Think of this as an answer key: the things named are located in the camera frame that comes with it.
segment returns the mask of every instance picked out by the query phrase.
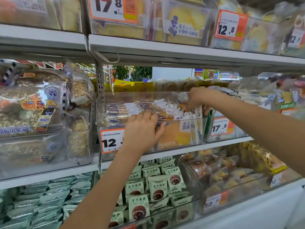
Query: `green foliage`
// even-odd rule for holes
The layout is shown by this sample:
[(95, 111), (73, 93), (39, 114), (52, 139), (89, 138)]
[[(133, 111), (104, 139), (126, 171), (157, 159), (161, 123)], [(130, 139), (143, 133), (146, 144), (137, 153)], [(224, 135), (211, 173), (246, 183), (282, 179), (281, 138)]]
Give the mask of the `green foliage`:
[(153, 77), (153, 68), (150, 66), (135, 66), (133, 70), (133, 80), (135, 82), (144, 79), (151, 79)]
[(113, 78), (119, 80), (125, 80), (128, 78), (128, 66), (117, 66), (113, 65)]

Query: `chocolate ball picture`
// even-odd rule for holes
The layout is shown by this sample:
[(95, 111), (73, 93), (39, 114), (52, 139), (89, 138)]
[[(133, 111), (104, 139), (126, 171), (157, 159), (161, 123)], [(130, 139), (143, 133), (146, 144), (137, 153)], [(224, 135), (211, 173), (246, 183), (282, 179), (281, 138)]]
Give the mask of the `chocolate ball picture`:
[(136, 206), (132, 210), (132, 218), (135, 220), (142, 219), (146, 216), (146, 209), (144, 206)]
[(161, 228), (165, 228), (165, 227), (167, 227), (167, 226), (168, 226), (168, 221), (167, 221), (167, 220), (163, 220), (163, 221), (158, 222), (158, 223), (156, 224), (155, 229), (161, 229)]
[(163, 190), (156, 190), (154, 192), (154, 194), (152, 195), (152, 199), (154, 200), (159, 200), (159, 199), (162, 199), (164, 196), (164, 192)]
[(175, 175), (173, 175), (173, 176), (170, 177), (170, 183), (171, 183), (172, 185), (177, 185), (177, 184), (180, 183), (180, 181), (181, 181), (180, 176), (177, 175), (177, 174), (175, 174)]
[(131, 195), (139, 195), (139, 194), (141, 194), (141, 192), (140, 191), (132, 191), (130, 194)]
[(189, 215), (189, 211), (187, 211), (187, 210), (180, 211), (177, 216), (177, 219), (178, 220), (185, 219), (188, 215)]
[(118, 222), (110, 222), (108, 228), (110, 228), (110, 227), (116, 227), (116, 226), (118, 226), (118, 225), (119, 225)]

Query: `shelf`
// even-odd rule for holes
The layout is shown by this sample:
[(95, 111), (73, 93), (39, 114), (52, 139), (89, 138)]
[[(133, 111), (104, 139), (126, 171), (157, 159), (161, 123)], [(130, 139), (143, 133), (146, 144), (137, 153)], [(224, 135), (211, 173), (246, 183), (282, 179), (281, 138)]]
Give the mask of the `shelf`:
[(89, 35), (91, 51), (100, 52), (111, 61), (151, 66), (204, 67), (212, 66), (264, 66), (276, 65), (304, 68), (305, 59), (258, 54), (241, 51), (212, 49), (200, 46), (171, 44), (102, 35)]
[(206, 216), (196, 214), (193, 221), (178, 229), (199, 229), (202, 225), (213, 229), (284, 228), (300, 199), (304, 184), (305, 179), (302, 178)]
[(51, 179), (63, 178), (75, 174), (96, 171), (98, 170), (98, 163), (99, 163), (99, 156), (98, 153), (96, 153), (95, 156), (93, 157), (92, 163), (89, 165), (83, 165), (74, 168), (61, 169), (57, 171), (38, 173), (29, 176), (3, 180), (0, 181), (0, 190), (28, 185), (36, 182), (48, 181)]
[(76, 62), (93, 62), (86, 51), (84, 34), (3, 24), (0, 24), (0, 57), (56, 62), (70, 58)]
[[(246, 136), (246, 137), (219, 141), (219, 142), (213, 142), (213, 143), (203, 142), (203, 144), (201, 144), (201, 145), (190, 146), (190, 147), (185, 147), (185, 148), (181, 148), (181, 149), (166, 150), (166, 151), (156, 152), (156, 153), (152, 153), (152, 154), (145, 154), (141, 157), (140, 162), (147, 161), (147, 160), (153, 160), (153, 159), (157, 159), (157, 158), (164, 158), (164, 157), (168, 157), (168, 156), (184, 154), (184, 153), (190, 153), (190, 152), (203, 150), (203, 149), (211, 149), (211, 148), (215, 148), (218, 146), (231, 145), (231, 144), (250, 141), (250, 140), (253, 140), (253, 138)], [(107, 169), (110, 164), (111, 164), (111, 161), (102, 162), (101, 169)]]

